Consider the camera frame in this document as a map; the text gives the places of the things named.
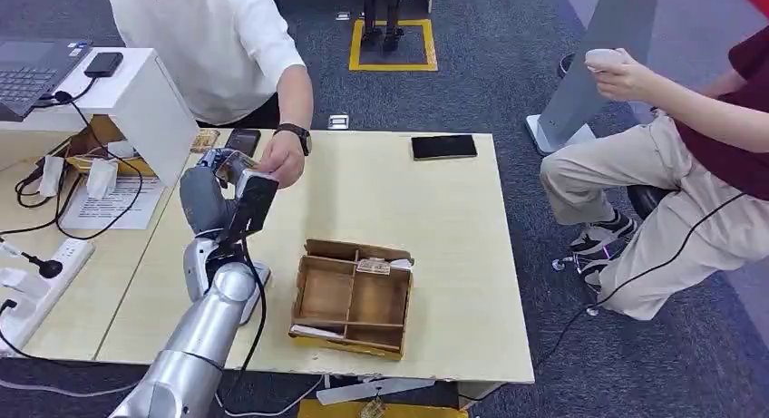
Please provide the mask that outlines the person's left hand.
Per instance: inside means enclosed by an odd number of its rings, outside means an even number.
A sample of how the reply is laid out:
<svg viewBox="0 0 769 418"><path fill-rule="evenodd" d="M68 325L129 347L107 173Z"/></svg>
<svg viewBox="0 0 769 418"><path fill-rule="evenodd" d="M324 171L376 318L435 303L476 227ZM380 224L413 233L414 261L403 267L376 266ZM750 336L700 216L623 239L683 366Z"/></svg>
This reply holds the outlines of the person's left hand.
<svg viewBox="0 0 769 418"><path fill-rule="evenodd" d="M268 141L257 164L257 171L269 173L280 189L296 183L305 167L305 155L299 137L291 131L279 131Z"/></svg>

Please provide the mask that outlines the person's hand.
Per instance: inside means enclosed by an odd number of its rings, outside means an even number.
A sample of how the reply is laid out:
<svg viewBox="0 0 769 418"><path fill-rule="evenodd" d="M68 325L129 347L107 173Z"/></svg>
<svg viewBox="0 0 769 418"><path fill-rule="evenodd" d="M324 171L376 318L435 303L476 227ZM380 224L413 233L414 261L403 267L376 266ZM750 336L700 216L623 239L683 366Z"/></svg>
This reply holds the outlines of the person's hand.
<svg viewBox="0 0 769 418"><path fill-rule="evenodd" d="M624 48L587 51L585 65L593 74L599 93L613 101L649 102L660 83L656 73Z"/></svg>

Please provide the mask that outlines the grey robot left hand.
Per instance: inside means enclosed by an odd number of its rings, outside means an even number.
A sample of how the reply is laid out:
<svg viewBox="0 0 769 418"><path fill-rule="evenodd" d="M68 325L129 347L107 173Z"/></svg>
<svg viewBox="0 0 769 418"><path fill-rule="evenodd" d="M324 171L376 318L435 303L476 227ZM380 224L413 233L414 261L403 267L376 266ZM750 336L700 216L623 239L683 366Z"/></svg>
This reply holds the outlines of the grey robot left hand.
<svg viewBox="0 0 769 418"><path fill-rule="evenodd" d="M235 152L230 148L209 149L181 175L181 206L196 238L222 239L221 233L234 238L243 233L242 229L232 227L238 201L225 199L222 194L222 189L229 186L229 177L221 180L216 176Z"/></svg>

